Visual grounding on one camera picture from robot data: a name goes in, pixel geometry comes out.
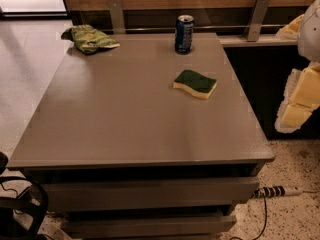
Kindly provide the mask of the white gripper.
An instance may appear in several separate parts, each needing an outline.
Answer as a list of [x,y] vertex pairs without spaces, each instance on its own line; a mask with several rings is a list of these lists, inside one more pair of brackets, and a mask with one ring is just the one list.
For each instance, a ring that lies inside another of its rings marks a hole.
[[[298,53],[313,62],[320,62],[320,0],[315,0],[303,15],[282,27],[276,37],[298,38]],[[284,99],[280,103],[275,129],[293,133],[320,107],[320,64],[310,63],[302,71],[293,69],[287,79]]]

